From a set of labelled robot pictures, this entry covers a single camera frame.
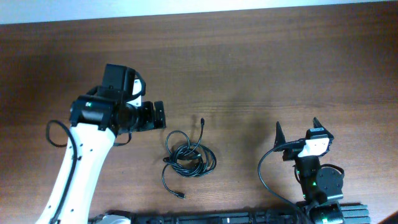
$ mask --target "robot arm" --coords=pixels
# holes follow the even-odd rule
[[[116,136],[165,128],[163,102],[142,102],[145,82],[133,69],[108,64],[102,86],[73,102],[65,157],[39,223],[87,223],[103,162]]]

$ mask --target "brown table surface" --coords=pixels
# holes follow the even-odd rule
[[[146,100],[164,101],[167,129],[134,133],[108,154],[90,217],[109,209],[204,212],[281,202],[257,163],[280,121],[302,138],[316,116],[335,135],[321,163],[345,169],[343,202],[369,205],[373,222],[398,209],[398,4],[292,7],[0,26],[0,223],[42,213],[64,149],[45,140],[50,119],[68,123],[77,96],[101,83],[106,63],[140,71]],[[217,156],[215,171],[161,181],[174,129]],[[65,142],[61,131],[54,141]],[[264,178],[303,200],[293,162],[274,153]]]

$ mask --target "white wall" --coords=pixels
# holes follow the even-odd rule
[[[0,0],[0,24],[382,0]]]

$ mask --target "cable plug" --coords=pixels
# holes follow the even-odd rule
[[[176,196],[180,199],[185,199],[185,194],[178,192]]]

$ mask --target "table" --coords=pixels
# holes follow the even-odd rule
[[[146,100],[162,100],[167,129],[134,133],[110,151],[91,203],[109,209],[209,212],[282,202],[257,163],[280,121],[288,141],[316,116],[335,135],[321,163],[346,171],[343,202],[369,205],[373,222],[398,208],[398,4],[292,7],[0,26],[0,222],[32,223],[49,199],[64,149],[45,140],[50,119],[68,123],[73,100],[101,83],[106,63],[135,68]],[[215,171],[184,179],[166,171],[174,129],[217,156]],[[54,141],[65,134],[54,129]],[[265,181],[303,200],[293,162],[274,153]]]

